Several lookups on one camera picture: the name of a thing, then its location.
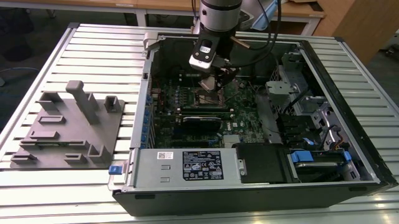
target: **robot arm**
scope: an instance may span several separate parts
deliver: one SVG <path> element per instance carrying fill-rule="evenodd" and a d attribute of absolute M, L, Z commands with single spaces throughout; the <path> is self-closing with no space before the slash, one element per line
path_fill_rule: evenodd
<path fill-rule="evenodd" d="M 201 0 L 197 27 L 199 28 L 199 39 L 190 57 L 190 64 L 194 69 L 203 72 L 199 84 L 207 91 L 222 89 L 239 72 L 239 68 L 229 68 L 227 66 L 230 53 L 235 42 L 246 45 L 235 38 L 241 25 L 242 6 L 257 5 L 257 1 L 250 0 L 250 2 L 245 1 L 243 3 L 243 0 Z M 258 8 L 262 11 L 261 16 L 266 14 L 262 7 L 261 4 L 261 8 Z"/>
<path fill-rule="evenodd" d="M 199 39 L 190 58 L 191 66 L 211 73 L 218 55 L 230 58 L 238 29 L 242 0 L 202 0 L 199 7 Z"/>

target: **slotted aluminum surface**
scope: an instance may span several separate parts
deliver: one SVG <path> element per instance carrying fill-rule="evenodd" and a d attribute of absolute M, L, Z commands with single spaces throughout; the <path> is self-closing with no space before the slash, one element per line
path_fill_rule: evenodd
<path fill-rule="evenodd" d="M 34 123 L 41 106 L 35 100 L 42 91 L 61 91 L 69 80 L 82 80 L 85 90 L 97 98 L 117 95 L 127 102 L 119 130 L 114 160 L 129 158 L 130 137 L 134 129 L 139 84 L 142 80 L 145 33 L 149 31 L 190 33 L 186 29 L 138 28 L 82 24 L 69 29 L 55 53 L 42 70 L 33 99 L 18 109 L 11 119 L 15 125 L 0 150 L 0 168 L 10 168 L 10 159 L 19 149 Z M 239 33 L 241 36 L 265 37 L 263 34 Z M 373 143 L 399 177 L 399 115 L 398 107 L 365 70 L 345 44 L 330 37 L 281 35 L 305 39 L 328 68 L 349 105 L 361 121 Z M 213 214 L 202 216 L 131 217 L 115 202 L 109 191 L 107 170 L 5 171 L 0 172 L 0 223 L 386 223 L 399 220 L 399 188 L 374 196 L 364 196 L 328 209 L 289 210 Z M 125 176 L 114 183 L 122 184 Z"/>

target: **power supply label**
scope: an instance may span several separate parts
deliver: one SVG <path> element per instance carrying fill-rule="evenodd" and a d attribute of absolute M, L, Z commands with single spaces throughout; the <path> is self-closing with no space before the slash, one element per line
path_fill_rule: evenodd
<path fill-rule="evenodd" d="M 183 152 L 183 178 L 187 181 L 223 180 L 221 151 Z"/>

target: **barcode sticker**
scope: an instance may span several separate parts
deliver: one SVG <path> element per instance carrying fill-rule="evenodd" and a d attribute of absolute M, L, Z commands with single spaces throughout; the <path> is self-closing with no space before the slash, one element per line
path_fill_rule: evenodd
<path fill-rule="evenodd" d="M 159 160 L 173 160 L 174 159 L 174 152 L 158 152 L 157 158 Z"/>
<path fill-rule="evenodd" d="M 325 16 L 324 16 L 324 15 L 317 15 L 317 14 L 310 14 L 310 17 L 320 17 L 320 18 L 324 18 Z"/>
<path fill-rule="evenodd" d="M 123 7 L 134 7 L 133 4 L 117 4 L 117 6 L 123 6 Z"/>

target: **motherboard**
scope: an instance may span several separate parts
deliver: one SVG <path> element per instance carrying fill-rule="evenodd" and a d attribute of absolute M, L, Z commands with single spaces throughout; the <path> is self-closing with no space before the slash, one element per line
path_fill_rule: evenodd
<path fill-rule="evenodd" d="M 265 142 L 257 112 L 257 88 L 237 78 L 218 92 L 207 92 L 199 75 L 154 79 L 155 148 L 223 148 Z"/>

